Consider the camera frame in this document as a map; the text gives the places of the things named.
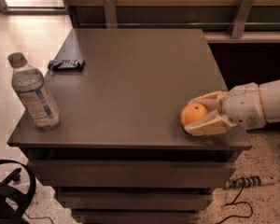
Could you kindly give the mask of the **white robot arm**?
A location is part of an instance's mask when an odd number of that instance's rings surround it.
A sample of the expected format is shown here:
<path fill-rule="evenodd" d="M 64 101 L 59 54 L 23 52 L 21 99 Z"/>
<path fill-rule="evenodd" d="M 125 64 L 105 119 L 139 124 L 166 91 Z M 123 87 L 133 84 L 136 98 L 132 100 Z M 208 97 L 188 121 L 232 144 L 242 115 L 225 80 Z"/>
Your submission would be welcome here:
<path fill-rule="evenodd" d="M 181 113 L 184 130 L 192 136 L 226 133 L 231 128 L 263 128 L 280 122 L 280 80 L 214 91 L 188 102 Z"/>

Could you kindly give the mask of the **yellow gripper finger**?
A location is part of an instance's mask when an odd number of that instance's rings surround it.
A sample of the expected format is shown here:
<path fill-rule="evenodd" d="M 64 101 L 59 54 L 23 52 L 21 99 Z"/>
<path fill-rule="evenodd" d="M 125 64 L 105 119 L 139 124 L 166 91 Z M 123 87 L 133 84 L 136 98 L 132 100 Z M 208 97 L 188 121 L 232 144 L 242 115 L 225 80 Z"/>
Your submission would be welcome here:
<path fill-rule="evenodd" d="M 226 96 L 225 91 L 213 91 L 205 95 L 193 98 L 189 101 L 189 104 L 204 105 L 208 111 L 217 110 L 222 113 L 223 98 Z"/>
<path fill-rule="evenodd" d="M 226 133 L 236 126 L 237 123 L 233 122 L 227 115 L 213 110 L 204 118 L 187 124 L 184 130 L 192 136 L 204 136 Z"/>

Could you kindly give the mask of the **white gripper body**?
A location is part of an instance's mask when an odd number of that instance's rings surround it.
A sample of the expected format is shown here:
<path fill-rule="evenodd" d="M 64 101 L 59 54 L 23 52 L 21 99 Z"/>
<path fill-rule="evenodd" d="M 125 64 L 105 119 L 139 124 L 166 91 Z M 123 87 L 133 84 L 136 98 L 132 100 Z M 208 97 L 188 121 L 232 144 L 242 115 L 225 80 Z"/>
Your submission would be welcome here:
<path fill-rule="evenodd" d="M 259 85 L 236 86 L 224 96 L 223 113 L 245 130 L 263 128 L 266 124 L 260 101 Z"/>

